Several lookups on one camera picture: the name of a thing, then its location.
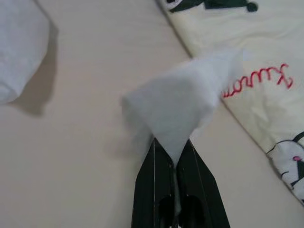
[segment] fabric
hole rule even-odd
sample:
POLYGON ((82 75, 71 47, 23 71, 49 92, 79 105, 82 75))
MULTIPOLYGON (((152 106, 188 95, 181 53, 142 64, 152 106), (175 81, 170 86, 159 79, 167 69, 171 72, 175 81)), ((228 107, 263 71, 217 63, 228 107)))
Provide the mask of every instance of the fabric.
MULTIPOLYGON (((204 4, 171 13, 160 1, 194 57, 223 43, 249 52, 245 74, 222 95, 264 152, 304 130, 304 1, 258 0, 258 11, 252 13, 246 8, 206 10, 204 4)), ((283 150, 287 147, 276 149, 282 156, 289 153, 283 150)), ((302 194, 296 196, 302 201, 302 194)))
POLYGON ((267 153, 282 180, 304 205, 304 132, 293 140, 284 140, 267 153))
POLYGON ((48 33, 32 0, 0 0, 0 104, 22 93, 46 54, 48 33))
MULTIPOLYGON (((149 147, 153 135, 177 165, 192 132, 209 123, 223 88, 243 74, 242 57, 234 49, 214 51, 129 92, 123 114, 133 141, 149 147)), ((148 151, 138 150, 144 157, 148 151)))

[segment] white cotton pad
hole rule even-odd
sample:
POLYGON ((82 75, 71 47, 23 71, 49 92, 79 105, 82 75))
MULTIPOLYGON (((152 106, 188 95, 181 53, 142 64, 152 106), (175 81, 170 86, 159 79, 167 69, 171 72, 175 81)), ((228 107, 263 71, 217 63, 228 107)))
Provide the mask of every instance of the white cotton pad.
POLYGON ((210 52, 128 93, 123 114, 133 119, 134 141, 142 146, 153 135, 176 165, 191 133, 210 121, 221 91, 243 75, 241 53, 228 48, 210 52))
POLYGON ((46 54, 48 33, 32 0, 0 0, 0 104, 22 93, 46 54))

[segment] white surface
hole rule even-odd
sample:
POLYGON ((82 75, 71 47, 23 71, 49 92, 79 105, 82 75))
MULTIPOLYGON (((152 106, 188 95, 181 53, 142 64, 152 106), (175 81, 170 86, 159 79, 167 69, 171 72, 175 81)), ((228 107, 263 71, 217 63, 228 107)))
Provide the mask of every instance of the white surface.
MULTIPOLYGON (((153 0, 40 2, 58 33, 0 107, 0 227, 130 227, 140 164, 120 96, 188 57, 153 0)), ((193 143, 231 227, 303 227, 303 207, 223 106, 193 143)))

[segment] white cloth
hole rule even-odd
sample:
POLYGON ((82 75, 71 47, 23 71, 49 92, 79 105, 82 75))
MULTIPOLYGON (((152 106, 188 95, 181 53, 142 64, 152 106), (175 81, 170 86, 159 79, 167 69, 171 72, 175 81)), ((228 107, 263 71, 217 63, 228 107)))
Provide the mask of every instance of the white cloth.
POLYGON ((128 93, 123 114, 135 131, 134 141, 148 145, 153 135, 176 165, 192 132, 210 121, 223 88, 242 75, 241 58, 235 49, 218 50, 128 93))
POLYGON ((0 104, 22 93, 46 54, 48 33, 32 0, 0 0, 0 104))
POLYGON ((303 137, 301 133, 299 139, 281 141, 267 155, 282 180, 304 205, 304 147, 300 144, 304 142, 303 137))
POLYGON ((304 131, 304 1, 257 0, 254 13, 204 4, 170 13, 159 1, 194 57, 222 43, 249 51, 245 74, 223 101, 264 152, 304 131))

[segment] cloth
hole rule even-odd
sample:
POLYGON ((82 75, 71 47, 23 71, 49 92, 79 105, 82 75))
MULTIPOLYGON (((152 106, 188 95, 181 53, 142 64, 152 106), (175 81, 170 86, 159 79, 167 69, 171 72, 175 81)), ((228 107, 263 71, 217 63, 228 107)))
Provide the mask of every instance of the cloth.
POLYGON ((242 57, 230 48, 211 52, 128 93, 123 115, 132 125, 133 141, 150 146, 153 135, 177 165, 192 132, 210 121, 223 88, 243 74, 242 57))
POLYGON ((304 132, 284 140, 267 153, 282 180, 304 205, 304 132))
MULTIPOLYGON (((160 3, 194 57, 222 43, 248 50, 245 74, 222 95, 265 153, 304 130, 304 1, 258 0, 253 13, 246 8, 205 10, 196 1, 172 13, 166 0, 160 3)), ((286 147, 279 147, 275 150, 284 156, 286 147)), ((302 195, 296 194, 301 202, 302 195)))
POLYGON ((0 104, 22 93, 46 54, 48 33, 32 0, 0 0, 0 104))

